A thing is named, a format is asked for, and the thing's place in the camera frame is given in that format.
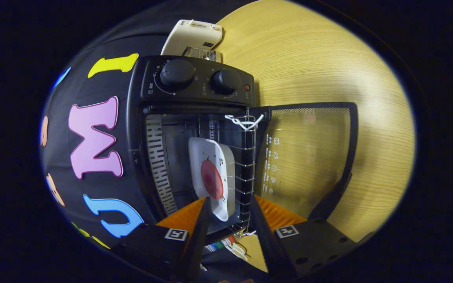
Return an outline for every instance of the toaster oven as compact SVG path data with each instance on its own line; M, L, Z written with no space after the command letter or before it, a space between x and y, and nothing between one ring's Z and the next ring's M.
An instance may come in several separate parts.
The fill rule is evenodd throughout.
M191 140L212 140L232 152L232 211L226 219L210 213L205 244L212 244L255 229L253 194L305 218L331 213L350 177L357 109L347 102L261 107L255 79L242 70L192 57L146 56L133 67L126 127L129 162L156 222L202 197L194 189ZM317 156L315 143L332 150ZM319 174L331 177L322 183ZM302 197L316 186L329 186L326 196L317 190Z

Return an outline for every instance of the pink letter m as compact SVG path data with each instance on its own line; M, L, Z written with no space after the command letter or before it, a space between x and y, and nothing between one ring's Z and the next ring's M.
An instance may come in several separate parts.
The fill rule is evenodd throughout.
M113 129L117 118L118 98L115 96L106 102L82 107L74 104L71 107L69 129L83 138L71 153L72 170L78 179L88 172L112 172L117 177L122 176L123 167L118 152L111 151L107 157L95 158L113 145L116 138L94 127Z

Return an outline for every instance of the wooden surface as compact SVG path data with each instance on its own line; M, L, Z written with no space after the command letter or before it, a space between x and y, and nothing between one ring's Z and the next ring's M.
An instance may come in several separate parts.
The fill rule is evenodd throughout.
M224 38L216 50L225 64L254 76L262 106L357 104L352 179L328 221L354 241L379 229L403 196L415 152L410 106L392 70L354 34L291 2L252 2L218 24ZM341 174L348 129L343 121L300 121L308 129L295 127L296 122L282 119L269 130L280 136L279 147L271 144L269 149L283 152L273 193L261 195L307 217ZM274 173L258 165L257 176Z

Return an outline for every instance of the blue letter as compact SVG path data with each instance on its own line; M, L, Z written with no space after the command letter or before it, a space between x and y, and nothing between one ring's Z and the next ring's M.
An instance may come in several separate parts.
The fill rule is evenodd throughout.
M119 199L91 199L88 195L83 195L83 199L88 208L90 208L90 211L95 215L99 215L99 211L120 211L128 218L129 223L127 224L109 224L108 222L101 220L102 226L117 238L127 236L139 226L139 224L144 223L141 216L134 208Z

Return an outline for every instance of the yellow letter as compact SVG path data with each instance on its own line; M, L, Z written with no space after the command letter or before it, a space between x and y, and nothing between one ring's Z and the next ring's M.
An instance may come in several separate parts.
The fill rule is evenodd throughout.
M104 72L107 70L121 70L122 72L129 72L134 64L139 54L134 53L126 57L118 57L113 59L101 58L97 61L88 72L88 78L93 77L98 72Z

